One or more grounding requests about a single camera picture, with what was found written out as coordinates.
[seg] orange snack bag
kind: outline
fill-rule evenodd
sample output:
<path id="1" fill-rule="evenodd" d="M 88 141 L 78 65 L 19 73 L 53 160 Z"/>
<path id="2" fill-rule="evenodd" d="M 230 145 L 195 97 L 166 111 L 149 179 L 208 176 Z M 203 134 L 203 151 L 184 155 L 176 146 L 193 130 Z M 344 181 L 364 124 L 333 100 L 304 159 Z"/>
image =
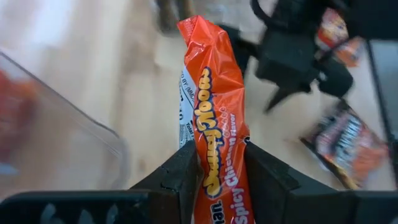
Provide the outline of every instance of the orange snack bag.
<path id="1" fill-rule="evenodd" d="M 336 11 L 327 9 L 315 38 L 318 46 L 326 51 L 347 38 L 348 31 L 345 21 Z M 356 67 L 363 50 L 363 40 L 360 37 L 355 37 L 337 49 L 335 54 L 347 67 Z"/>
<path id="2" fill-rule="evenodd" d="M 341 101 L 301 141 L 347 189 L 366 189 L 369 176 L 387 157 L 384 144 Z"/>
<path id="3" fill-rule="evenodd" d="M 229 37 L 201 16 L 179 22 L 178 28 L 188 46 L 180 82 L 187 98 L 180 102 L 180 119 L 187 114 L 182 104 L 190 98 L 185 86 L 192 82 L 195 95 L 190 119 L 205 173 L 195 204 L 195 223 L 254 223 L 244 164 L 249 130 L 244 123 L 243 76 Z"/>

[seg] nutrition label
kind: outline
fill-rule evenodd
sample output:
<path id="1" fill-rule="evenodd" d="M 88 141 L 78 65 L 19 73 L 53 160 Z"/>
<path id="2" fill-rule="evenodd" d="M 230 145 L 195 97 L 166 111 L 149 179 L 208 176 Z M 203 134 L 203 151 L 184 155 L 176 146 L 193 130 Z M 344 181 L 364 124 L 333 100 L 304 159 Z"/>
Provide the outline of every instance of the nutrition label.
<path id="1" fill-rule="evenodd" d="M 196 86 L 184 67 L 180 79 L 180 145 L 193 140 L 193 104 Z"/>

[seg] chip bag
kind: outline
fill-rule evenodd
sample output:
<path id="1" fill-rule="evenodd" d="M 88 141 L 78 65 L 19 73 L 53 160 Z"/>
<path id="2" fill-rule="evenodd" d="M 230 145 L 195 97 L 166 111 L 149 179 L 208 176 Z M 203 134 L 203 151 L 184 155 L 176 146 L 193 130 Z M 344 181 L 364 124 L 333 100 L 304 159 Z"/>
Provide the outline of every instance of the chip bag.
<path id="1" fill-rule="evenodd" d="M 345 101 L 302 138 L 348 189 L 365 189 L 369 174 L 387 155 L 387 146 Z"/>
<path id="2" fill-rule="evenodd" d="M 315 38 L 318 46 L 326 51 L 347 38 L 348 31 L 344 20 L 333 9 L 327 9 L 322 17 L 322 24 Z M 335 55 L 347 67 L 355 67 L 358 65 L 358 59 L 363 50 L 363 40 L 360 37 L 356 37 L 338 48 Z"/>
<path id="3" fill-rule="evenodd" d="M 204 178 L 195 223 L 254 223 L 244 164 L 244 85 L 227 33 L 194 16 L 178 23 L 188 46 L 180 80 L 180 144 L 194 138 Z"/>

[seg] transparent container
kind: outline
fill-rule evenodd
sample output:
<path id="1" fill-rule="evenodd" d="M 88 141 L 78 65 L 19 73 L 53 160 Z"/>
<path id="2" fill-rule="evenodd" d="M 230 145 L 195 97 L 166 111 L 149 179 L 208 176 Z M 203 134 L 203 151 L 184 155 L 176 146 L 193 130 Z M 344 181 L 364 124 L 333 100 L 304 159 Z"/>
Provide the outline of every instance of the transparent container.
<path id="1" fill-rule="evenodd" d="M 125 187 L 129 156 L 114 131 L 1 52 L 0 71 L 19 82 L 10 97 L 0 77 L 0 198 L 30 190 Z M 29 94 L 23 95 L 26 86 Z"/>

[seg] light wood surface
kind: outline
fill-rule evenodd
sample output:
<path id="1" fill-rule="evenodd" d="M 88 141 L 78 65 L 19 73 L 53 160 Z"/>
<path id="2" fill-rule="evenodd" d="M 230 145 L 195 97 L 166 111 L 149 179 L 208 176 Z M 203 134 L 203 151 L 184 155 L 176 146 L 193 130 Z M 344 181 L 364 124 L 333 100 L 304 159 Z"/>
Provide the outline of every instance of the light wood surface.
<path id="1" fill-rule="evenodd" d="M 178 79 L 186 46 L 177 34 L 164 36 L 157 31 L 154 6 L 148 0 L 63 0 L 70 4 L 59 6 L 68 9 L 59 12 L 66 15 L 66 22 L 47 27 L 64 27 L 62 34 L 54 34 L 52 40 L 40 35 L 31 38 L 31 18 L 40 14 L 35 14 L 39 6 L 50 1 L 0 0 L 0 17 L 8 21 L 0 23 L 0 47 L 125 138 L 131 155 L 131 175 L 125 186 L 129 187 L 178 148 Z M 264 26 L 251 14 L 248 1 L 237 2 L 238 18 L 232 21 L 228 16 L 234 14 L 228 14 L 222 20 L 235 23 L 244 31 L 243 36 L 257 40 Z M 14 12 L 2 11 L 5 7 Z M 272 2 L 266 8 L 270 10 Z M 251 141 L 304 174 L 342 189 L 297 140 L 335 100 L 315 88 L 312 94 L 294 96 L 264 115 L 263 107 L 275 86 L 254 77 L 255 63 L 250 62 L 246 80 L 246 122 Z M 349 103 L 384 138 L 367 54 L 351 72 L 355 86 Z M 369 189 L 394 189 L 388 159 L 372 175 Z"/>

